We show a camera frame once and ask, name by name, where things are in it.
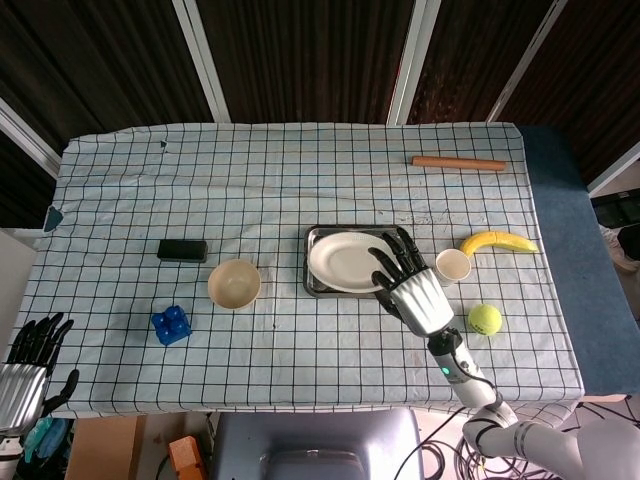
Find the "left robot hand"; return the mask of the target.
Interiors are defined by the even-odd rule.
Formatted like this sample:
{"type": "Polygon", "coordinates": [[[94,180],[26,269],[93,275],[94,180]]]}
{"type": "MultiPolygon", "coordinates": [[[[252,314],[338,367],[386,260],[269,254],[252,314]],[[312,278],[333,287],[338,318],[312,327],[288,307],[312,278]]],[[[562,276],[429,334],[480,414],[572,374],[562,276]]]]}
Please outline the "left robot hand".
{"type": "Polygon", "coordinates": [[[17,333],[0,366],[0,437],[21,437],[57,408],[67,403],[79,381],[71,370],[62,390],[46,398],[65,336],[74,325],[58,312],[31,320],[17,333]]]}

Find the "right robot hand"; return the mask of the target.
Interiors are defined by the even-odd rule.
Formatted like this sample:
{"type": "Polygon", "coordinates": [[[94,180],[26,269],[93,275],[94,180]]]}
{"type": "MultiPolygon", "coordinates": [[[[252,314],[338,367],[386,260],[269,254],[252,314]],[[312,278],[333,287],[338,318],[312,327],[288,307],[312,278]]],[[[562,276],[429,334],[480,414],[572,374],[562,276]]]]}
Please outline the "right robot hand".
{"type": "Polygon", "coordinates": [[[385,270],[371,275],[373,284],[379,287],[375,292],[378,302],[416,336],[440,334],[449,326],[454,312],[434,271],[403,228],[398,227],[395,236],[385,232],[381,238],[392,256],[380,248],[368,248],[385,270]]]}

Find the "white round plate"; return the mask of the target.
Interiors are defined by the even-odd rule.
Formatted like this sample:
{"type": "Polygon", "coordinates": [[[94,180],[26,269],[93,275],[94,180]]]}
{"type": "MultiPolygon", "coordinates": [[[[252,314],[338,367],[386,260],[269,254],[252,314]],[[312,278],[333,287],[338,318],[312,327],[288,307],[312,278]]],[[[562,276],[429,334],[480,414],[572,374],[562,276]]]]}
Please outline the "white round plate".
{"type": "Polygon", "coordinates": [[[380,237],[345,231],[333,233],[315,242],[307,255],[307,265],[313,276],[324,285],[343,293],[373,294],[380,287],[372,282],[374,271],[387,273],[380,262],[369,253],[377,248],[398,261],[389,245],[380,237]]]}

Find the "beige bowl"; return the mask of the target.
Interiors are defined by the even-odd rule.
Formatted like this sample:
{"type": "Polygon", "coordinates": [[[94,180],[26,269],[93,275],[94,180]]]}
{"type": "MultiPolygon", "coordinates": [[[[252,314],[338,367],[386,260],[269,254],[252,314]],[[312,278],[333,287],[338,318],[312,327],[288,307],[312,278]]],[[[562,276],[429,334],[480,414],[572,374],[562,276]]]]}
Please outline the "beige bowl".
{"type": "Polygon", "coordinates": [[[208,294],[212,302],[222,308],[238,310],[251,305],[261,290],[258,269],[243,259],[222,262],[208,278],[208,294]]]}

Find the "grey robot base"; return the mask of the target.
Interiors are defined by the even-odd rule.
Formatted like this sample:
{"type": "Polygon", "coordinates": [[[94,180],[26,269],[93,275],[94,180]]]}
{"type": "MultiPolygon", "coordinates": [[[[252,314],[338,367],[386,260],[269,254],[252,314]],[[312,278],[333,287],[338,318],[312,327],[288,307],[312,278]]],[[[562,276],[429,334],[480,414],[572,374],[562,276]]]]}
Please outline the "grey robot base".
{"type": "Polygon", "coordinates": [[[223,413],[210,480],[424,480],[408,409],[223,413]]]}

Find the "metal tray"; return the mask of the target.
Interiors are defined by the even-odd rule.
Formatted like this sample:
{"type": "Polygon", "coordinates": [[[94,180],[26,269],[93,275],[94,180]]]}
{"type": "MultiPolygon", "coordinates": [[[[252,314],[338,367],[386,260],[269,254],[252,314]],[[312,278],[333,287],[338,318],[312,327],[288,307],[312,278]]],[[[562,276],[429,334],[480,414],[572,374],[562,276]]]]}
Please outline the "metal tray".
{"type": "Polygon", "coordinates": [[[373,294],[349,294],[339,292],[334,290],[318,279],[316,279],[313,274],[308,269],[307,265],[307,255],[310,251],[312,245],[320,240],[323,237],[326,237],[333,233],[345,232],[345,231],[354,231],[354,232],[364,232],[377,237],[382,236],[383,233],[387,232],[390,235],[396,235],[396,225],[316,225],[310,227],[306,233],[305,239],[305,265],[304,265],[304,280],[303,286],[306,292],[315,298],[358,298],[358,299],[373,299],[375,297],[373,294]]]}

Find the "white paper cup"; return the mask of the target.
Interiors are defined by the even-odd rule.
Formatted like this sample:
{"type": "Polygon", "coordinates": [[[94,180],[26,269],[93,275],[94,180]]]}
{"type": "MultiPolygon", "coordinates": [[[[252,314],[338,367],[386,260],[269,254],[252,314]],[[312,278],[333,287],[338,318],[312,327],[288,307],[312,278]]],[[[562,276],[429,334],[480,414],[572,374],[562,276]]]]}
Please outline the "white paper cup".
{"type": "Polygon", "coordinates": [[[435,259],[435,275],[444,288],[465,280],[471,269],[469,257],[458,249],[446,249],[435,259]]]}

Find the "yellow tennis ball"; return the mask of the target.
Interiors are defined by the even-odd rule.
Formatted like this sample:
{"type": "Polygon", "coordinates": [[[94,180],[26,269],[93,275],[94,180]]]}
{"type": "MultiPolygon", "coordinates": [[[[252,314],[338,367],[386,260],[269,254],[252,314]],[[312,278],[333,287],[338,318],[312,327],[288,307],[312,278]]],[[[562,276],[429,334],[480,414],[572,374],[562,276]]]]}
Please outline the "yellow tennis ball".
{"type": "Polygon", "coordinates": [[[480,304],[469,312],[468,323],[477,333],[491,336],[500,331],[503,319],[498,308],[488,304],[480,304]]]}

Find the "brown cardboard box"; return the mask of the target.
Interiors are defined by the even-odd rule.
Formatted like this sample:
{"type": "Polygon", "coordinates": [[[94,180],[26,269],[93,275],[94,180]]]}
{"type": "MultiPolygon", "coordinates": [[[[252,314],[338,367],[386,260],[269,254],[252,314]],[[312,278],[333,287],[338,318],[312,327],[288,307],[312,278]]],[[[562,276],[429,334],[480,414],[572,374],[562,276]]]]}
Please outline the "brown cardboard box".
{"type": "Polygon", "coordinates": [[[142,416],[77,420],[65,480],[135,480],[144,426],[142,416]]]}

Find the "yellow banana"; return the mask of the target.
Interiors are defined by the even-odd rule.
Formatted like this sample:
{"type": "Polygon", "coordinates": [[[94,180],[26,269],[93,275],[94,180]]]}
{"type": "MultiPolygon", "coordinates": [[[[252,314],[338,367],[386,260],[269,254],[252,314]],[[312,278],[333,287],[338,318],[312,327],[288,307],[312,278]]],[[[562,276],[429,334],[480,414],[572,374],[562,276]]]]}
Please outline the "yellow banana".
{"type": "Polygon", "coordinates": [[[484,247],[496,247],[521,253],[538,253],[537,245],[528,238],[502,231],[484,231],[466,238],[459,250],[467,257],[484,247]]]}

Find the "wooden rolling pin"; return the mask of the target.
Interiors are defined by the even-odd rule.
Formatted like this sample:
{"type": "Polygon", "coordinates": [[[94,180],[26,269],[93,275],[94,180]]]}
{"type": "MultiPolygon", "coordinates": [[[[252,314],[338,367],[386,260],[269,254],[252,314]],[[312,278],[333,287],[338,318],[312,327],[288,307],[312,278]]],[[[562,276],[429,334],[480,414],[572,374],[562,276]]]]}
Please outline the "wooden rolling pin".
{"type": "Polygon", "coordinates": [[[491,172],[502,172],[506,169],[506,163],[504,161],[457,157],[414,156],[411,159],[411,164],[416,167],[450,168],[491,172]]]}

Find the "blue felt table cover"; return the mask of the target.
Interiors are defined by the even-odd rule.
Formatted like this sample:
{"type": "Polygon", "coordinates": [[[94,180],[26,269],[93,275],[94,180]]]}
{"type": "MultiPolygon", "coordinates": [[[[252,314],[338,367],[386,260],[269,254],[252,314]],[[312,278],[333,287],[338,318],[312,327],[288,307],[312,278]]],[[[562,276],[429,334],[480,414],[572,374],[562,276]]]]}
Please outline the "blue felt table cover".
{"type": "Polygon", "coordinates": [[[520,129],[536,213],[589,396],[640,395],[640,327],[632,315],[564,136],[520,129]]]}

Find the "blue building block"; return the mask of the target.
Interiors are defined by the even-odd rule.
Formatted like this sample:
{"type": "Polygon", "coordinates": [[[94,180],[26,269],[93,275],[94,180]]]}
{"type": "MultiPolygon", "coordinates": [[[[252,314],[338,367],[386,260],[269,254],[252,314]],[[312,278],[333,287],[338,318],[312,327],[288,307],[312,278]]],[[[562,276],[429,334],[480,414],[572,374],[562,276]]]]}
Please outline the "blue building block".
{"type": "Polygon", "coordinates": [[[178,305],[151,315],[151,324],[159,342],[169,346],[191,335],[191,327],[185,311],[178,305]]]}

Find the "orange box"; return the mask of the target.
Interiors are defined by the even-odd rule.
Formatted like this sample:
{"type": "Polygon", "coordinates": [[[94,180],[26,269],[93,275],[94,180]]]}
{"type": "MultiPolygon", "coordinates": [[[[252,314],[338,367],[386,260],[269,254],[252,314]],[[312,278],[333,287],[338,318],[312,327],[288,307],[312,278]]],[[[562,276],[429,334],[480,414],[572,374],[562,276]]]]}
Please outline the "orange box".
{"type": "Polygon", "coordinates": [[[206,468],[193,436],[171,442],[168,452],[177,480],[207,480],[206,468]]]}

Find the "checked light blue tablecloth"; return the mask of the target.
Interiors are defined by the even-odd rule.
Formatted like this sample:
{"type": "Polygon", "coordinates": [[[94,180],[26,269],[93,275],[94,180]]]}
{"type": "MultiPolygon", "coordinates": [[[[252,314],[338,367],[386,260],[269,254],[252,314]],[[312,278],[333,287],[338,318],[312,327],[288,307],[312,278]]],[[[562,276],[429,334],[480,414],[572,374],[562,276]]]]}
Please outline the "checked light blue tablecloth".
{"type": "Polygon", "coordinates": [[[66,148],[58,226],[39,246],[17,320],[74,325],[49,384],[79,382],[63,418],[189,410],[363,410],[459,401],[426,343],[373,299],[310,296],[317,224],[399,225],[427,263],[471,234],[541,238],[521,132],[508,123],[173,124],[86,135],[66,148]],[[414,156],[498,160],[502,172],[416,167],[414,156]],[[204,240],[204,263],[157,258],[204,240]],[[243,259],[248,307],[208,278],[243,259]],[[162,345],[151,315],[178,305],[191,335],[162,345]]]}

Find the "black plastic crate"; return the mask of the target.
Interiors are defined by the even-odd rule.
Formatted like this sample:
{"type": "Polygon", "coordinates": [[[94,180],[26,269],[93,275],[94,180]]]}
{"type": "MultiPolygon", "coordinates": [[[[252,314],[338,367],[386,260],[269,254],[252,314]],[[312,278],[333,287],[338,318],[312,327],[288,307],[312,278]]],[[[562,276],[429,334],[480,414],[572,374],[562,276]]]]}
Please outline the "black plastic crate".
{"type": "Polygon", "coordinates": [[[633,189],[591,199],[597,221],[609,229],[640,223],[640,189],[633,189]]]}

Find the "black rectangular box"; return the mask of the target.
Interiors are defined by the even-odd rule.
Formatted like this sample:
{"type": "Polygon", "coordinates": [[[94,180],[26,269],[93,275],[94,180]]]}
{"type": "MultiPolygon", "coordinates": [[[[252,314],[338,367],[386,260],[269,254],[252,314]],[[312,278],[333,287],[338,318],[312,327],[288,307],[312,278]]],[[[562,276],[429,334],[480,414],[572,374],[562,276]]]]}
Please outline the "black rectangular box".
{"type": "Polygon", "coordinates": [[[163,239],[159,242],[157,258],[165,262],[204,263],[208,245],[204,240],[163,239]]]}

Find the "white partition frame post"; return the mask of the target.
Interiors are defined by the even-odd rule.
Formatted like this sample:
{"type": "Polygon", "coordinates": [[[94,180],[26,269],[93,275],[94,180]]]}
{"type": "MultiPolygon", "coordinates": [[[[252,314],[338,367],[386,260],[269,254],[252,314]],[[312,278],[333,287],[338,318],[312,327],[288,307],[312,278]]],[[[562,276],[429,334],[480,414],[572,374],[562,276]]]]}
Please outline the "white partition frame post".
{"type": "Polygon", "coordinates": [[[542,18],[536,31],[534,32],[531,41],[526,47],[511,76],[509,77],[498,98],[496,99],[493,107],[491,108],[486,119],[487,122],[495,122],[498,120],[499,116],[503,112],[504,108],[508,104],[515,90],[519,86],[522,78],[527,72],[531,62],[539,52],[558,18],[564,11],[567,3],[568,0],[552,0],[546,14],[542,18]]]}
{"type": "Polygon", "coordinates": [[[209,111],[216,123],[230,123],[224,96],[197,0],[172,0],[209,111]]]}
{"type": "Polygon", "coordinates": [[[386,125],[405,125],[413,105],[442,0],[414,0],[386,125]]]}
{"type": "Polygon", "coordinates": [[[624,172],[630,165],[640,160],[640,141],[622,154],[615,162],[607,167],[600,175],[587,185],[590,197],[595,196],[604,187],[611,183],[618,175],[624,172]]]}
{"type": "Polygon", "coordinates": [[[52,178],[58,177],[61,156],[2,97],[0,131],[52,178]]]}

